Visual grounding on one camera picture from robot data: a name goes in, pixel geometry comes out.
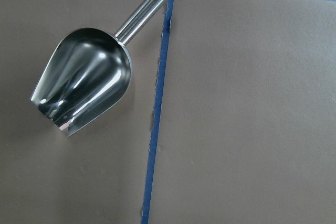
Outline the steel ice scoop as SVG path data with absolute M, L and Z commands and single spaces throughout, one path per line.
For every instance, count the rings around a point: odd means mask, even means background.
M 36 108 L 67 136 L 105 113 L 133 74 L 127 44 L 167 0 L 144 0 L 116 33 L 80 28 L 57 45 L 32 95 Z

